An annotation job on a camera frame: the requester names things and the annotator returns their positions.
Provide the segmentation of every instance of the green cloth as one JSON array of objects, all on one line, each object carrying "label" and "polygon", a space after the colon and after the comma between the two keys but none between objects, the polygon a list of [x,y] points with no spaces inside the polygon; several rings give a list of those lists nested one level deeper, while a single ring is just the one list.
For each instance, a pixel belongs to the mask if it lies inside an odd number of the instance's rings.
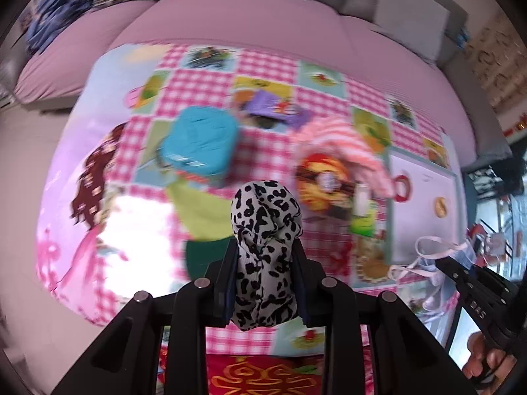
[{"label": "green cloth", "polygon": [[230,237],[212,242],[188,241],[186,243],[186,271],[191,279],[205,276],[210,263],[223,260]]},{"label": "green cloth", "polygon": [[217,241],[233,235],[230,200],[189,187],[183,179],[165,187],[165,193],[193,240]]}]

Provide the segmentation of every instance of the floor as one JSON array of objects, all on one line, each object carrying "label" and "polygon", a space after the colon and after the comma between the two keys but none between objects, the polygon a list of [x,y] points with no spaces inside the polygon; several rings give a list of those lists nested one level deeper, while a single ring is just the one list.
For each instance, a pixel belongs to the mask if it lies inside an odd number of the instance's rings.
[{"label": "floor", "polygon": [[0,304],[40,388],[50,393],[98,335],[35,276],[35,227],[47,169],[67,114],[0,114]]}]

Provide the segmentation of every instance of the pink striped cloth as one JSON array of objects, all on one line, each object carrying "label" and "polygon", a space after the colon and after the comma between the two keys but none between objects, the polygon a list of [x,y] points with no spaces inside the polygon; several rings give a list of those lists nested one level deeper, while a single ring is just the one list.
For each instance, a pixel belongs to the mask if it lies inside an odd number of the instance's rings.
[{"label": "pink striped cloth", "polygon": [[297,145],[310,146],[318,153],[348,162],[353,177],[368,184],[376,197],[393,198],[395,195],[394,183],[382,161],[345,118],[315,118],[297,132],[293,140]]}]

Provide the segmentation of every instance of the finger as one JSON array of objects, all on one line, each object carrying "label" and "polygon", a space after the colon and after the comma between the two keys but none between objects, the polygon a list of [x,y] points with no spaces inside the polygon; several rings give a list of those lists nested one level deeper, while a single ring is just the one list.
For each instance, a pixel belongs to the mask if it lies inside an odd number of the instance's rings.
[{"label": "finger", "polygon": [[485,356],[485,337],[481,332],[472,334],[466,343],[468,350],[477,359],[482,360]]},{"label": "finger", "polygon": [[498,365],[500,365],[503,358],[505,358],[506,353],[499,349],[492,349],[487,354],[487,363],[491,370],[494,370]]},{"label": "finger", "polygon": [[470,358],[468,358],[468,361],[462,368],[462,371],[463,374],[465,374],[465,377],[468,379],[479,376],[483,371],[481,360],[472,355]]},{"label": "finger", "polygon": [[493,393],[495,393],[498,390],[498,388],[501,386],[501,383],[502,383],[502,381],[500,379],[494,379],[492,381],[492,383],[490,384],[490,386],[488,388],[486,388],[481,393],[481,395],[492,395]]},{"label": "finger", "polygon": [[499,368],[496,370],[496,373],[494,375],[500,379],[500,381],[505,380],[505,378],[509,375],[512,368],[516,365],[516,358],[512,355],[508,355],[502,362],[502,364],[499,366]]}]

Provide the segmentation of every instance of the leopard print cloth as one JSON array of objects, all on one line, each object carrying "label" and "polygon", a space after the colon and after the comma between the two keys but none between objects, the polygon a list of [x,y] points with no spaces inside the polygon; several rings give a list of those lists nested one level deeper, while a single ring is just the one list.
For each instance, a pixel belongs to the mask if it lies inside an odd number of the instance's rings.
[{"label": "leopard print cloth", "polygon": [[233,322],[246,331],[294,318],[291,246],[302,234],[297,201],[276,181],[247,183],[234,196],[231,222],[239,245]]}]

